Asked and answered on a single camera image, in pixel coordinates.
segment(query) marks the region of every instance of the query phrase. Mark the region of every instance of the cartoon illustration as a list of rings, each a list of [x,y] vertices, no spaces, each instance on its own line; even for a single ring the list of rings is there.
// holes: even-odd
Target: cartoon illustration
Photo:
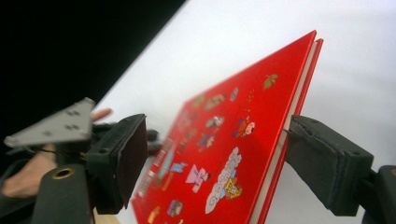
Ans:
[[[230,101],[234,102],[236,99],[236,96],[238,95],[239,89],[237,87],[235,87],[235,89],[233,89],[233,93],[231,93],[230,95]]]
[[[198,108],[201,105],[201,103],[203,103],[204,101],[205,101],[205,96],[204,95],[199,95],[192,102],[192,106],[194,106],[195,108]]]
[[[167,189],[168,189],[168,187],[169,187],[169,185],[170,185],[170,183],[171,183],[171,181],[172,181],[172,179],[173,179],[173,176],[174,176],[174,173],[179,173],[179,174],[181,174],[182,172],[183,172],[183,168],[185,167],[185,166],[187,166],[187,163],[186,162],[182,162],[182,163],[173,163],[172,164],[172,166],[171,166],[171,168],[170,168],[170,172],[169,172],[169,175],[168,175],[168,177],[166,178],[166,181],[165,181],[165,183],[163,184],[163,187],[162,187],[162,190],[163,191],[166,191]]]
[[[183,208],[183,203],[177,199],[174,199],[169,204],[167,214],[170,217],[178,216],[180,214],[182,208]]]
[[[225,100],[225,96],[223,94],[216,95],[211,99],[207,100],[205,105],[205,110],[210,110],[219,105],[221,102]]]
[[[202,183],[209,179],[210,176],[211,174],[207,173],[204,168],[201,168],[201,170],[198,171],[197,166],[194,164],[191,167],[189,175],[187,176],[186,183],[194,184],[194,187],[192,187],[192,191],[196,193],[198,192]]]
[[[248,102],[248,103],[251,103],[251,101],[253,100],[253,98],[254,98],[254,90],[251,90],[251,91],[248,93],[247,102]]]
[[[220,198],[226,197],[228,200],[232,200],[241,195],[242,187],[236,183],[238,178],[235,177],[235,173],[236,170],[233,170],[230,178],[224,186],[224,189],[220,193]]]
[[[220,116],[215,116],[213,119],[210,119],[206,122],[206,128],[211,129],[211,128],[216,128],[221,126],[221,124],[224,123],[224,117]]]
[[[197,146],[200,147],[198,151],[202,152],[205,149],[211,147],[214,141],[215,141],[215,135],[213,133],[212,134],[202,133],[202,137],[197,143]]]
[[[151,213],[148,216],[148,223],[152,224],[154,223],[154,219],[156,216],[158,216],[160,214],[160,206],[157,206],[156,208],[154,208],[154,210],[151,211]]]
[[[245,137],[246,135],[252,134],[256,128],[256,123],[250,121],[250,110],[247,111],[247,117],[240,119],[238,122],[238,129],[233,133],[233,137]]]
[[[198,113],[194,112],[190,114],[189,111],[183,111],[181,114],[180,122],[177,125],[177,128],[180,132],[184,132],[186,128],[190,127],[192,123],[198,118]]]
[[[237,184],[235,177],[236,168],[242,160],[242,155],[238,154],[239,148],[235,147],[230,154],[224,168],[221,170],[216,184],[206,198],[205,213],[211,213],[221,198],[234,199],[241,195],[242,188]]]
[[[181,154],[184,151],[186,145],[190,140],[197,134],[197,129],[192,128],[184,135],[183,139],[180,141],[180,147],[177,149],[177,153]]]
[[[181,162],[181,163],[173,163],[172,167],[171,167],[171,172],[177,172],[179,174],[181,174],[183,172],[183,168],[187,166],[186,162]]]
[[[155,157],[155,160],[153,162],[154,165],[159,166],[161,161],[163,160],[163,157],[166,155],[166,152],[169,151],[171,146],[173,145],[173,140],[170,138],[165,139],[163,142],[163,147],[161,150],[158,152],[157,156]]]
[[[169,168],[171,166],[172,160],[175,157],[175,150],[176,150],[177,143],[173,143],[171,149],[169,150],[168,154],[166,155],[165,159],[163,159],[163,164],[160,167],[158,174],[155,177],[154,187],[158,187],[163,182],[163,178],[169,172]]]
[[[267,75],[267,79],[265,79],[264,84],[262,85],[262,89],[265,91],[269,89],[275,80],[277,79],[277,74]]]
[[[142,187],[137,192],[140,197],[143,198],[145,196],[146,191],[148,190],[149,185],[151,184],[151,181],[154,178],[154,176],[155,176],[155,173],[149,170],[148,173],[146,174],[145,178],[142,180]]]

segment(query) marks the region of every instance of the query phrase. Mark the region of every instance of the red book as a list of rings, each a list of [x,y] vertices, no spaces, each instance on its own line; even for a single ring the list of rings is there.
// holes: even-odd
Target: red book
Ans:
[[[323,40],[316,31],[197,94],[179,111],[131,203],[139,223],[263,223],[290,116]]]

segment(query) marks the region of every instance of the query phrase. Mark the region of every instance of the white backdrop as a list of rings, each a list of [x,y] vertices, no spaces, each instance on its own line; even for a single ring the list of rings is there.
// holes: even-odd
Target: white backdrop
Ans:
[[[302,115],[396,164],[396,2],[193,0],[163,28],[95,109],[104,121],[145,113],[164,137],[181,104],[317,30],[324,44]],[[266,223],[361,223],[335,217],[285,164]],[[129,207],[118,214],[135,223]]]

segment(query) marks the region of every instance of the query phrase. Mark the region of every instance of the finger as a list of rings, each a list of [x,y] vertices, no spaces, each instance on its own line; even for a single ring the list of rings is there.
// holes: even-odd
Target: finger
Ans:
[[[92,113],[92,120],[97,121],[99,119],[102,119],[102,118],[108,116],[109,114],[111,114],[111,112],[113,112],[113,110],[111,108],[100,109],[100,110]]]

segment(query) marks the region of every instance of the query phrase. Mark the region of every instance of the black mount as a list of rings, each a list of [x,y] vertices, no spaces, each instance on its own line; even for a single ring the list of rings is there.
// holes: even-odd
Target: black mount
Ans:
[[[396,223],[396,166],[371,170],[374,156],[321,122],[292,116],[286,162],[335,216]]]

